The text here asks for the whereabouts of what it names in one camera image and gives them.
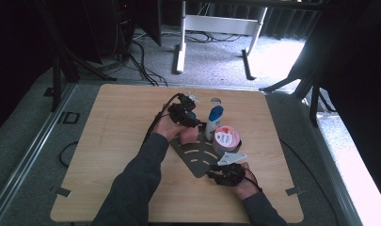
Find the white bottle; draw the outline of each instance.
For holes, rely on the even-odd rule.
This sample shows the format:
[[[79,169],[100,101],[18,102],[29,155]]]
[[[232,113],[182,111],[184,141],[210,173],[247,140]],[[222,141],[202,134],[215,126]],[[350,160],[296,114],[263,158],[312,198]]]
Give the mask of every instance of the white bottle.
[[[223,107],[221,105],[215,106],[208,117],[207,126],[205,128],[205,138],[212,140],[214,138],[214,131],[219,127],[222,119]]]

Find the hand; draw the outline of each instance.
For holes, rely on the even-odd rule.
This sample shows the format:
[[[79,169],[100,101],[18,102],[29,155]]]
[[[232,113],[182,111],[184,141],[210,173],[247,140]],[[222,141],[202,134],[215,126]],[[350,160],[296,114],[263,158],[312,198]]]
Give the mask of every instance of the hand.
[[[257,183],[256,178],[251,173],[251,171],[249,171],[248,163],[242,163],[241,166],[246,169],[246,178]],[[245,200],[246,198],[259,192],[258,188],[246,179],[243,179],[243,181],[240,182],[240,184],[237,186],[231,186],[230,189],[238,196],[240,200]]]
[[[163,112],[162,118],[155,124],[152,132],[160,134],[164,136],[167,139],[167,141],[170,141],[187,127],[179,123],[173,122],[168,115],[169,113],[167,112],[167,109]]]

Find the white metal stand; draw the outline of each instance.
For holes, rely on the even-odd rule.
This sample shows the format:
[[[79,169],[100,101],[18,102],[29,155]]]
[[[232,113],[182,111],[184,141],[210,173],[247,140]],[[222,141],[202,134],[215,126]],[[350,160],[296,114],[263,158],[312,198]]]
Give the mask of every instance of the white metal stand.
[[[178,53],[177,73],[184,72],[184,57],[186,53],[185,32],[186,30],[197,30],[205,32],[226,33],[236,35],[252,36],[251,43],[247,49],[243,50],[243,58],[246,64],[246,73],[248,79],[255,79],[250,74],[248,57],[257,44],[258,37],[261,33],[263,19],[267,8],[263,8],[263,13],[259,15],[257,20],[244,20],[233,18],[221,18],[210,16],[186,15],[186,2],[182,2],[182,25],[181,25],[181,43]]]

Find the dark gray sleeve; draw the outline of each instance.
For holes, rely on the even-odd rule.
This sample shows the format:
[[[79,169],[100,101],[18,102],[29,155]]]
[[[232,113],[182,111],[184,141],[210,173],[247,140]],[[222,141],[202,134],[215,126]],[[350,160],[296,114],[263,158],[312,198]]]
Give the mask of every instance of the dark gray sleeve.
[[[263,192],[259,192],[243,200],[246,214],[253,226],[287,225],[286,221],[278,215],[270,201]]]
[[[151,134],[137,156],[117,176],[92,225],[147,225],[149,201],[161,181],[169,143]]]

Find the person's right arm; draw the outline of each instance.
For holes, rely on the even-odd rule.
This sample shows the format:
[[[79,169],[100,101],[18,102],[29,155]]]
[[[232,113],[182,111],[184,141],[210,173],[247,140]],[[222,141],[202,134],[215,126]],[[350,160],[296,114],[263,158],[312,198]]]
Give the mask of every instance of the person's right arm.
[[[256,178],[249,171],[248,163],[243,163],[246,169],[246,177],[255,183]],[[287,225],[287,222],[278,214],[263,192],[259,191],[251,182],[246,179],[232,188],[237,197],[243,201],[246,214],[253,226],[276,226]]]

